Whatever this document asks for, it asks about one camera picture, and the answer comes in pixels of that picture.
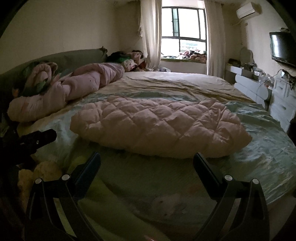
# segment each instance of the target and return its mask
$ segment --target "white wall-mounted air conditioner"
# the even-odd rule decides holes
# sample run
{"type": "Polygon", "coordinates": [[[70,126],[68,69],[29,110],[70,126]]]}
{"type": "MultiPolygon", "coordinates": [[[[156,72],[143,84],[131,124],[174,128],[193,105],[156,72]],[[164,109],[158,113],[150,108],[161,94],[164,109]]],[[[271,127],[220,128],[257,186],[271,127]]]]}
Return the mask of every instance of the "white wall-mounted air conditioner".
{"type": "Polygon", "coordinates": [[[249,2],[237,10],[237,17],[241,20],[246,20],[257,15],[259,15],[259,12],[256,10],[256,4],[253,2],[249,2]]]}

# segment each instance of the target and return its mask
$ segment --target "bed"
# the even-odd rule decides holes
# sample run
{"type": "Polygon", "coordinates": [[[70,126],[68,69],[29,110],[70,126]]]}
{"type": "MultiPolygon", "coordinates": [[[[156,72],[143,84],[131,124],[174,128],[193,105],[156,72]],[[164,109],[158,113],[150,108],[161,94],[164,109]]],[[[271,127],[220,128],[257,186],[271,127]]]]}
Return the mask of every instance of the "bed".
{"type": "Polygon", "coordinates": [[[114,150],[83,140],[70,131],[71,117],[84,104],[102,101],[111,95],[192,102],[213,97],[225,104],[240,118],[253,140],[239,152],[208,161],[237,180],[259,179],[271,215],[271,239],[281,229],[295,205],[291,193],[296,184],[296,147],[279,122],[261,105],[220,78],[135,72],[125,73],[120,80],[68,104],[57,113],[18,126],[20,135],[54,129],[57,140],[40,148],[34,159],[54,161],[65,173],[71,173],[93,151],[101,154],[101,168],[79,205],[104,240],[142,240],[148,234],[158,241],[190,240],[215,206],[191,159],[114,150]],[[286,203],[290,208],[277,215],[275,210],[286,203]]]}

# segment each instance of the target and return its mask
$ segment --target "metal pin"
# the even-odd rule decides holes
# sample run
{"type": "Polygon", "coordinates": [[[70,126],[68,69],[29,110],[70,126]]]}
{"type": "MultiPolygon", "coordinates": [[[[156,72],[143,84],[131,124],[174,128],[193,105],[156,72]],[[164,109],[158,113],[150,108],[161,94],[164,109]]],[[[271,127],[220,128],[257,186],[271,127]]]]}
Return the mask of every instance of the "metal pin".
{"type": "Polygon", "coordinates": [[[252,182],[253,182],[254,184],[259,184],[259,180],[256,179],[256,178],[254,178],[254,179],[252,180],[252,182]]]}
{"type": "Polygon", "coordinates": [[[42,179],[41,178],[37,178],[36,180],[35,180],[35,183],[36,184],[39,184],[39,183],[41,183],[42,182],[42,179]]]}
{"type": "Polygon", "coordinates": [[[70,175],[68,175],[68,174],[65,174],[62,176],[63,181],[67,181],[69,178],[70,178],[70,175]]]}
{"type": "Polygon", "coordinates": [[[230,176],[230,175],[226,175],[224,178],[225,178],[227,181],[231,181],[231,180],[232,180],[232,176],[230,176]]]}

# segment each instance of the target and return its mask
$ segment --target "flat screen tv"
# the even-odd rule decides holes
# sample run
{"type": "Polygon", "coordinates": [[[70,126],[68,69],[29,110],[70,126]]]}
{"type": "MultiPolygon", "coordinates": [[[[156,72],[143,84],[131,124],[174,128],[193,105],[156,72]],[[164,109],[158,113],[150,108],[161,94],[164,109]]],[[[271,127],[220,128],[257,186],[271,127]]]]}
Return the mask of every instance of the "flat screen tv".
{"type": "Polygon", "coordinates": [[[291,33],[269,33],[271,58],[296,68],[296,41],[291,33]]]}

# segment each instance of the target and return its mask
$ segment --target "black window frame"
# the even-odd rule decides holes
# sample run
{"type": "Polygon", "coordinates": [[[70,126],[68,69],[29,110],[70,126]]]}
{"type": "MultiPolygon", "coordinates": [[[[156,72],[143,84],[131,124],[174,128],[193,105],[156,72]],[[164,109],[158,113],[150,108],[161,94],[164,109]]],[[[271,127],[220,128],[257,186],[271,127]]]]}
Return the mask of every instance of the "black window frame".
{"type": "Polygon", "coordinates": [[[194,7],[162,7],[164,8],[171,8],[172,9],[172,23],[173,23],[173,35],[175,35],[175,25],[174,25],[174,14],[173,9],[177,9],[177,16],[178,16],[178,36],[161,36],[162,39],[178,39],[179,40],[179,52],[181,51],[180,40],[192,40],[192,41],[199,41],[205,42],[205,50],[207,51],[207,21],[205,16],[205,9],[204,8],[194,8],[194,7]],[[179,25],[179,10],[178,9],[193,9],[197,10],[197,18],[198,18],[198,29],[199,29],[199,39],[197,38],[188,38],[188,37],[180,37],[180,25],[179,25]],[[204,18],[205,18],[205,39],[201,39],[200,34],[200,13],[199,10],[203,11],[204,18]]]}

